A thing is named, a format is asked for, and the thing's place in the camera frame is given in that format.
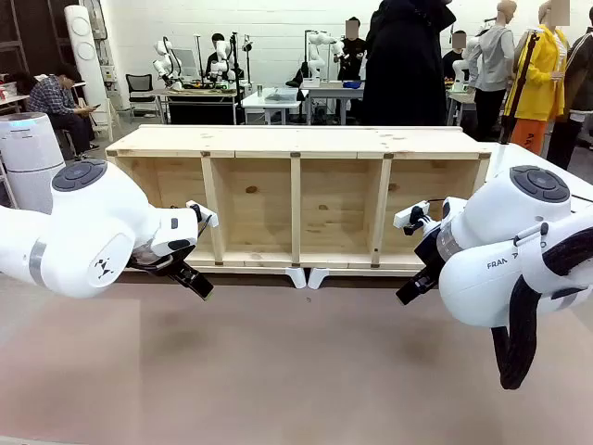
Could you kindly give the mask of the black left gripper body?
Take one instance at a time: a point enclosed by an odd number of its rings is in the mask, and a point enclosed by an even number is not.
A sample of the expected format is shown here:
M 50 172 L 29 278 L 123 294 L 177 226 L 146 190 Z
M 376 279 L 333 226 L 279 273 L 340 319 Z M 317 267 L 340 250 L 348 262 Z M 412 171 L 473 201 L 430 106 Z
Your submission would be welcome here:
M 185 259 L 195 248 L 195 246 L 189 246 L 175 250 L 152 263 L 141 263 L 138 257 L 131 257 L 127 267 L 151 273 L 154 276 L 168 276 L 171 279 L 195 279 L 197 270 L 185 262 Z

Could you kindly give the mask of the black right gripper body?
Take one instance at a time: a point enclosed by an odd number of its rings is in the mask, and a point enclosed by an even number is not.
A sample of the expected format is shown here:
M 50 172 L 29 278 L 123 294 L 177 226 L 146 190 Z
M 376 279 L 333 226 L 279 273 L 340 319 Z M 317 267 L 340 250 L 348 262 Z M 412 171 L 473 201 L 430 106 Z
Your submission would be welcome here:
M 416 256 L 422 261 L 424 267 L 415 275 L 416 279 L 438 279 L 445 265 L 437 249 L 437 238 L 440 233 L 441 223 L 430 221 L 423 226 L 423 238 L 414 249 Z

